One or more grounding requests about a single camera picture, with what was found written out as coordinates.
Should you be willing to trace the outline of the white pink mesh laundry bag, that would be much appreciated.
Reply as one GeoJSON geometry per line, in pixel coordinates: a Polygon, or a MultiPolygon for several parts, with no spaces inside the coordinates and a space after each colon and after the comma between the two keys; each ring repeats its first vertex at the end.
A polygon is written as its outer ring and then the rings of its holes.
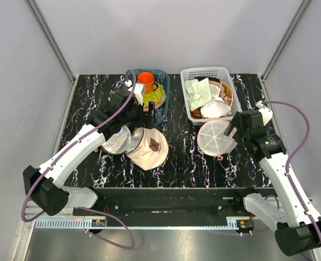
{"type": "Polygon", "coordinates": [[[219,119],[214,119],[203,124],[197,135],[198,151],[201,154],[222,161],[223,156],[237,146],[237,142],[232,138],[236,128],[232,130],[229,136],[224,135],[228,125],[228,121],[219,119]]]}

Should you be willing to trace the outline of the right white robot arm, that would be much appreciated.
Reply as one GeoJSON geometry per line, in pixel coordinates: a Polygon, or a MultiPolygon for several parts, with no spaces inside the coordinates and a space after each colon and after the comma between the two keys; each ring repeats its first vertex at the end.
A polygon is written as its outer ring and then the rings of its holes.
{"type": "Polygon", "coordinates": [[[253,191],[233,201],[238,215],[257,216],[275,235],[280,250],[287,256],[321,247],[321,214],[306,196],[287,162],[287,150],[267,123],[273,112],[268,108],[236,113],[224,132],[243,145],[267,174],[282,205],[277,209],[253,191]]]}

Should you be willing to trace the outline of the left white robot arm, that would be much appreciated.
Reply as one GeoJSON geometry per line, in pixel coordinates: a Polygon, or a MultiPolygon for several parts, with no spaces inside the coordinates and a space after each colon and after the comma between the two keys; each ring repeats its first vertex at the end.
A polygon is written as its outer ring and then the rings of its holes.
{"type": "Polygon", "coordinates": [[[89,116],[75,137],[55,156],[35,168],[23,171],[26,199],[32,200],[43,213],[54,216],[65,207],[83,206],[91,215],[103,211],[104,202],[91,189],[72,189],[64,183],[73,170],[95,149],[108,154],[123,154],[136,148],[138,133],[152,129],[153,111],[143,111],[144,87],[119,90],[111,101],[89,116]]]}

